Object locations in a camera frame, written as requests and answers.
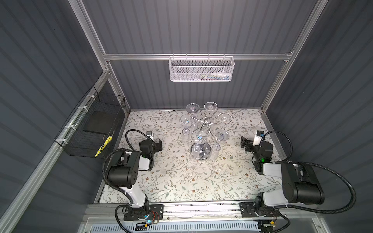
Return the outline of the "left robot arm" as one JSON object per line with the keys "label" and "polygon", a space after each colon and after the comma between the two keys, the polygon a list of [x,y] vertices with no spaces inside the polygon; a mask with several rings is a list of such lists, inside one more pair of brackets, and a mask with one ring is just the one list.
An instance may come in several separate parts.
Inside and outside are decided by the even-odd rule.
{"label": "left robot arm", "polygon": [[140,151],[117,149],[111,153],[120,158],[115,165],[103,169],[104,181],[128,199],[128,204],[122,207],[123,220],[161,220],[164,205],[150,204],[147,195],[139,187],[137,178],[140,171],[150,171],[153,168],[155,153],[163,149],[162,141],[147,139],[139,145]]}

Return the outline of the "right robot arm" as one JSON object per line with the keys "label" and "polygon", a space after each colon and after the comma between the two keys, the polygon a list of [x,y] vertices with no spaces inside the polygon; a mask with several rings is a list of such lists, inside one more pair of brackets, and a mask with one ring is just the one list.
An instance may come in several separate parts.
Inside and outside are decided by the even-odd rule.
{"label": "right robot arm", "polygon": [[274,207],[300,203],[320,205],[325,196],[317,176],[310,165],[293,165],[286,162],[273,163],[273,144],[255,136],[254,140],[241,138],[241,148],[251,152],[252,164],[259,175],[277,177],[282,180],[282,188],[260,192],[249,211],[259,217],[275,212]]}

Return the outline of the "chrome wine glass rack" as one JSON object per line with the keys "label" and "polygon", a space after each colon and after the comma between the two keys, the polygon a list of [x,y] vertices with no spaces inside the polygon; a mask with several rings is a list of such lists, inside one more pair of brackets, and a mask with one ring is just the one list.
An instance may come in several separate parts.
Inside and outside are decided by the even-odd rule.
{"label": "chrome wine glass rack", "polygon": [[181,116],[180,123],[184,126],[182,134],[188,136],[191,142],[191,157],[199,161],[217,157],[221,149],[220,143],[230,138],[224,126],[231,121],[232,116],[229,113],[219,113],[217,123],[208,117],[197,119],[188,114]]}

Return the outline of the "yellow black striped object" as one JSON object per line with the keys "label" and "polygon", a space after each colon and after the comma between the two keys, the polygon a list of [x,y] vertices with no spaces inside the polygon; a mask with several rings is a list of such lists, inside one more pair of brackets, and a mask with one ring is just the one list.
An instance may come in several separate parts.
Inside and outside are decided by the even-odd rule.
{"label": "yellow black striped object", "polygon": [[104,149],[106,148],[106,146],[111,142],[112,138],[113,138],[112,136],[109,136],[106,139],[106,141],[100,146],[100,148],[97,150],[97,152],[96,152],[96,154],[94,156],[95,158],[98,157],[98,155],[100,155],[104,151]]}

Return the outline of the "black pad in basket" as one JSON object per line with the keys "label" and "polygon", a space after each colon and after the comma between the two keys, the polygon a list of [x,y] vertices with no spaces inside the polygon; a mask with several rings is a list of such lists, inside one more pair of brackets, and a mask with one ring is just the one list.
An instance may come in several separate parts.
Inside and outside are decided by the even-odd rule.
{"label": "black pad in basket", "polygon": [[83,127],[84,132],[108,135],[115,123],[116,115],[95,111]]}

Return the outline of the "items in white basket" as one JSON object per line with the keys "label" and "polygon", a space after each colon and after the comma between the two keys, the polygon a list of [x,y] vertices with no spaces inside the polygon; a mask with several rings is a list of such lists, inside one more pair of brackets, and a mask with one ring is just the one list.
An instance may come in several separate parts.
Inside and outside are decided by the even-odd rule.
{"label": "items in white basket", "polygon": [[231,81],[231,74],[226,72],[216,72],[216,73],[207,73],[207,74],[192,74],[189,77],[190,80],[220,80],[220,81]]}

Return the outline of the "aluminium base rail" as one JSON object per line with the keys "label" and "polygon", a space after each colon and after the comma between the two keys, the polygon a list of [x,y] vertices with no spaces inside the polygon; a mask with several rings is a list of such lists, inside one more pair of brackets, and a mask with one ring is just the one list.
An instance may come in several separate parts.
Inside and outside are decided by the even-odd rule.
{"label": "aluminium base rail", "polygon": [[[240,207],[242,201],[209,202],[170,202],[162,203],[163,210],[158,211],[150,220],[162,222],[181,221],[219,221],[219,220],[269,220],[273,216],[258,217],[251,214],[243,217]],[[81,226],[94,223],[116,223],[114,210],[118,203],[90,204],[86,208]]]}

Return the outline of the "white mesh wall basket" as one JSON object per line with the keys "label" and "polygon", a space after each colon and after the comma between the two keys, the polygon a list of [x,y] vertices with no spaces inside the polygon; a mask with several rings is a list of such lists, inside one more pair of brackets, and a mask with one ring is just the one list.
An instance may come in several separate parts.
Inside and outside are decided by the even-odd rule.
{"label": "white mesh wall basket", "polygon": [[172,82],[228,82],[220,80],[190,80],[192,74],[226,72],[233,76],[235,60],[233,57],[187,57],[172,56],[169,58],[170,80]]}

